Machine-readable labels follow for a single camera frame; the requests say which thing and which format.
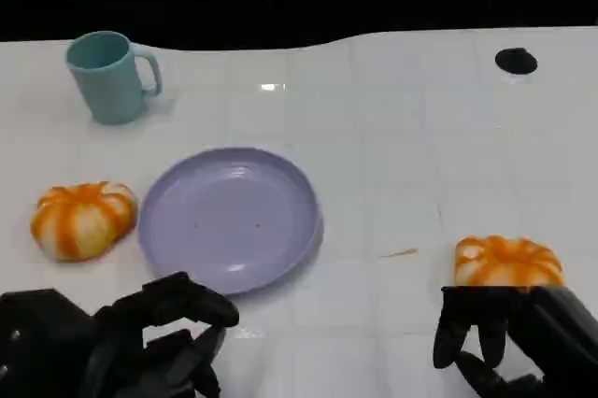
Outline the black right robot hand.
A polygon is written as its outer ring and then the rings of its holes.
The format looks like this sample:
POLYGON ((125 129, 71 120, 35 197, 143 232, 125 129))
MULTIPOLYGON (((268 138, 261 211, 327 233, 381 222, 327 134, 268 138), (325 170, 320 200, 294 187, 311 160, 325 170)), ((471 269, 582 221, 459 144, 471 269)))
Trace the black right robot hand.
POLYGON ((564 286, 445 287, 433 364, 455 364, 480 397, 594 397, 597 320, 564 286), (512 340, 542 371, 503 379, 512 340))

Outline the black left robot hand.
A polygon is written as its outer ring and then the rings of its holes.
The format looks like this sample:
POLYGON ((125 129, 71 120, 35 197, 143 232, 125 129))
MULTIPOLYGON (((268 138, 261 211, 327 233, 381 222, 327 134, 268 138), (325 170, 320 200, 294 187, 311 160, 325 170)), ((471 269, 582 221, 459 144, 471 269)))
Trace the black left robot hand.
POLYGON ((178 272, 90 315, 55 289, 1 296, 4 397, 217 397, 212 367, 239 323, 178 272))

